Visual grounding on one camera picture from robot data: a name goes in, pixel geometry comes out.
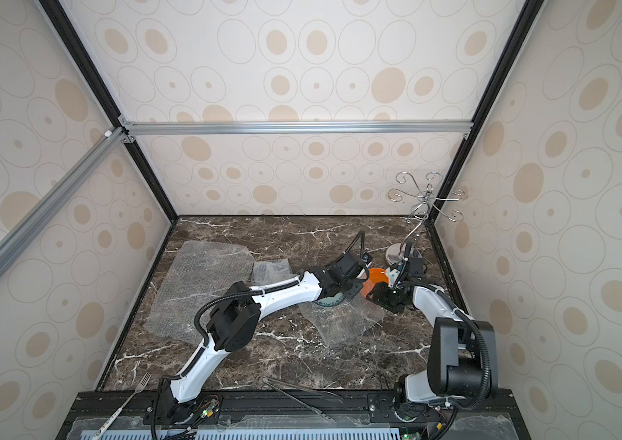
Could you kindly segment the teal patterned dinner plate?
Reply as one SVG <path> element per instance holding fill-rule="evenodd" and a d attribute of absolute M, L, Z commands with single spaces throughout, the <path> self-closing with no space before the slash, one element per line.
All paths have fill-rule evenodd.
<path fill-rule="evenodd" d="M 337 293 L 333 296 L 325 297 L 314 301 L 314 304 L 320 307 L 335 307 L 342 304 L 345 301 L 344 293 Z"/>

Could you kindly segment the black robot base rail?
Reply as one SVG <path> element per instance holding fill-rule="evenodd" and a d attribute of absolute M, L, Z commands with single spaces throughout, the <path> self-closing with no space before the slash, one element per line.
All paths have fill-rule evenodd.
<path fill-rule="evenodd" d="M 155 392 L 136 396 L 103 439 L 527 439 L 511 392 L 474 411 L 439 403 L 400 409 L 389 390 L 212 390 L 191 403 L 178 425 L 153 417 Z M 92 439 L 127 399 L 126 392 L 76 397 L 57 437 Z"/>

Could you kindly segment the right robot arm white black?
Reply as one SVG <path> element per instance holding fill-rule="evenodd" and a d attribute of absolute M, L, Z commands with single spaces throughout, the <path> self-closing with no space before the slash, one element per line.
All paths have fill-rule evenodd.
<path fill-rule="evenodd" d="M 405 257 L 385 271 L 367 299 L 389 312 L 421 312 L 432 324 L 426 369 L 403 379 L 406 401 L 431 404 L 445 399 L 474 410 L 498 392 L 495 333 L 452 301 L 445 289 L 426 278 L 420 258 Z"/>

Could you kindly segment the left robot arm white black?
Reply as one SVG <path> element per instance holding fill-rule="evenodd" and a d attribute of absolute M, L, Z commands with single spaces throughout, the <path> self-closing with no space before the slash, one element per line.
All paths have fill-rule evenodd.
<path fill-rule="evenodd" d="M 197 311 L 194 327 L 202 341 L 183 367 L 163 379 L 153 417 L 162 423 L 181 424 L 193 415 L 191 403 L 204 383 L 231 353 L 254 337 L 259 322 L 268 315 L 305 303 L 353 297 L 369 279 L 371 254 L 345 251 L 325 267 L 312 267 L 289 280 L 263 286 L 236 282 L 226 293 Z"/>

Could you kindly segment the orange dinner plate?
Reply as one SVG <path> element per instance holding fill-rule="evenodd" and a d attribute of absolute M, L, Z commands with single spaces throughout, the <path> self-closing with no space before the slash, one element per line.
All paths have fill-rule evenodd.
<path fill-rule="evenodd" d="M 360 294 L 367 298 L 374 287 L 379 283 L 388 283 L 389 279 L 385 269 L 369 269 L 369 279 L 365 280 L 363 283 L 363 287 L 360 290 Z"/>

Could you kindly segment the bubble wrap around orange plate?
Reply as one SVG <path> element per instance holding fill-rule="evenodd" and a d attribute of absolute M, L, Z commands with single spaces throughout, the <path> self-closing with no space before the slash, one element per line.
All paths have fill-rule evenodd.
<path fill-rule="evenodd" d="M 235 282 L 250 277 L 254 263 L 247 247 L 228 243 L 186 241 L 157 291 L 144 328 L 156 337 L 198 345 L 197 311 L 223 295 Z"/>

